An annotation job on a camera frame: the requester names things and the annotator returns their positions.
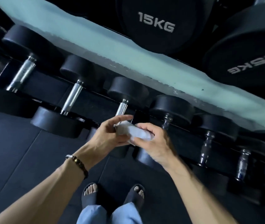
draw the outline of forearm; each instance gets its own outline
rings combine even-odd
[[[179,158],[166,168],[172,177],[193,224],[234,224],[233,216],[203,186]]]
[[[88,154],[75,155],[87,170],[93,166]],[[56,224],[83,179],[84,173],[75,162],[65,160],[49,177],[4,210],[0,224]]]

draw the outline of pant leg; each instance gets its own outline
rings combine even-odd
[[[88,205],[85,207],[76,224],[106,224],[107,211],[100,205]]]
[[[111,224],[143,224],[134,203],[130,202],[117,208],[109,220]]]

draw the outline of left hand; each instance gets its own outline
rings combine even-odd
[[[73,155],[80,159],[89,170],[99,163],[115,147],[128,145],[130,136],[116,135],[114,125],[125,120],[133,119],[132,115],[115,116],[104,121],[93,137]]]

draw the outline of black slide sandal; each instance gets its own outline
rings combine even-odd
[[[84,192],[86,191],[86,189],[92,185],[92,184],[97,184],[96,182],[92,182],[90,184],[88,184],[85,188],[84,188],[84,191],[82,193],[82,208],[84,209],[85,207],[87,207],[88,205],[97,205],[97,201],[98,201],[98,191],[99,191],[99,187],[98,187],[98,184],[97,184],[97,192],[93,192],[93,193],[90,193],[86,196],[84,196]]]
[[[134,191],[134,188],[138,186],[140,190],[143,190],[144,194],[145,194],[145,188],[144,186],[142,186],[141,184],[135,184],[131,189],[130,191],[128,192],[127,196],[126,196],[126,199],[124,201],[123,204],[127,204],[127,203],[130,203],[130,202],[133,202],[135,207],[137,208],[138,211],[141,210],[143,204],[144,204],[144,198],[142,196],[139,195],[139,191],[136,192]]]

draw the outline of beaded bracelet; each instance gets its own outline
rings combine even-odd
[[[84,178],[85,180],[88,177],[88,171],[86,170],[82,161],[80,161],[76,156],[73,156],[73,155],[66,155],[65,159],[68,159],[68,158],[71,158],[79,166],[79,168],[82,169],[85,175],[85,178]]]

